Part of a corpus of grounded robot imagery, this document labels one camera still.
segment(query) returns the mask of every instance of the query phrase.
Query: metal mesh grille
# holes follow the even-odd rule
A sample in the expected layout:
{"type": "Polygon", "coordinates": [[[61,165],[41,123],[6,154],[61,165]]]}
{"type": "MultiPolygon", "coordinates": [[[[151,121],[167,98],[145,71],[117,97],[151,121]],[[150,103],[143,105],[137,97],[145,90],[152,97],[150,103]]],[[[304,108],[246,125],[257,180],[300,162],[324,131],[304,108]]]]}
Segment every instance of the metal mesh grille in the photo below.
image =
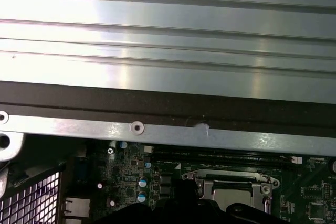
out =
{"type": "Polygon", "coordinates": [[[0,201],[1,224],[55,224],[59,173],[0,201]]]}

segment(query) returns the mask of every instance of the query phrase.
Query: motherboard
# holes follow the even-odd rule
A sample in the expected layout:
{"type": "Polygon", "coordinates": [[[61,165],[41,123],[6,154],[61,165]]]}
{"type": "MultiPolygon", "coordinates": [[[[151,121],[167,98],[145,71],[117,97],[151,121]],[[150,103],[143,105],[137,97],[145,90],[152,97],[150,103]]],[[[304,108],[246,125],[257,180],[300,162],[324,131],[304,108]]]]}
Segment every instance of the motherboard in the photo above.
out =
{"type": "Polygon", "coordinates": [[[90,218],[135,202],[152,208],[194,179],[222,210],[244,203],[291,223],[336,223],[336,158],[237,152],[118,141],[88,143],[73,186],[90,188],[90,218]]]}

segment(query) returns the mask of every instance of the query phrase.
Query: hole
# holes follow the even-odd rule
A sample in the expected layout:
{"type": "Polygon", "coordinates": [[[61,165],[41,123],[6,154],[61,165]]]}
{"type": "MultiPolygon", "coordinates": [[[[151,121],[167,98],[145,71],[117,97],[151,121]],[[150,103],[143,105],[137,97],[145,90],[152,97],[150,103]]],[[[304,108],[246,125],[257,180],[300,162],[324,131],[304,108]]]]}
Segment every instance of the hole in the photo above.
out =
{"type": "Polygon", "coordinates": [[[7,148],[10,144],[10,138],[6,135],[0,136],[0,148],[7,148]]]}

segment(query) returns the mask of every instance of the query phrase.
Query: green circuit board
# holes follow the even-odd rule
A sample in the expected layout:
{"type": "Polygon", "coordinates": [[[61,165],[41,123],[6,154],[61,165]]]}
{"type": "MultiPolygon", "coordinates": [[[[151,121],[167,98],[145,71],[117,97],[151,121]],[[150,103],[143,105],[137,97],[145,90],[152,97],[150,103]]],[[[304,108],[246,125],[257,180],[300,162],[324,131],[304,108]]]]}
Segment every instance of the green circuit board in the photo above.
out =
{"type": "Polygon", "coordinates": [[[95,141],[87,157],[83,175],[75,166],[75,184],[96,185],[104,182],[91,197],[90,218],[106,216],[135,202],[152,208],[168,197],[161,176],[172,179],[196,169],[263,173],[280,181],[272,191],[271,214],[291,223],[336,223],[336,174],[331,171],[334,158],[321,156],[232,153],[192,148],[148,146],[138,143],[95,141]],[[113,154],[107,149],[113,146],[113,154]]]}

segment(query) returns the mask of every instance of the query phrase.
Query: electrolytic capacitor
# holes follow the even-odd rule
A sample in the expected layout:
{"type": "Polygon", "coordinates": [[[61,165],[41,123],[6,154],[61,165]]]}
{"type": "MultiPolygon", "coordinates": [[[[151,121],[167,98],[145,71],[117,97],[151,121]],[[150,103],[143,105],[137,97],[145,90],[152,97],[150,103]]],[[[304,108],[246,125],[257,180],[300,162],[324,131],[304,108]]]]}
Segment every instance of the electrolytic capacitor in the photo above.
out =
{"type": "Polygon", "coordinates": [[[138,202],[143,203],[146,201],[146,192],[141,191],[138,194],[138,202]]]}
{"type": "Polygon", "coordinates": [[[110,196],[107,198],[107,207],[115,207],[119,203],[119,198],[115,196],[110,196]]]}
{"type": "Polygon", "coordinates": [[[127,146],[128,146],[128,143],[125,142],[125,141],[121,141],[121,142],[119,142],[119,146],[120,146],[120,148],[122,148],[122,149],[126,149],[127,146]]]}
{"type": "Polygon", "coordinates": [[[107,185],[107,181],[104,179],[102,182],[97,184],[98,189],[102,189],[107,185]]]}
{"type": "Polygon", "coordinates": [[[148,180],[147,180],[146,177],[141,177],[141,178],[139,179],[139,186],[140,186],[140,187],[146,187],[147,184],[148,184],[148,180]]]}

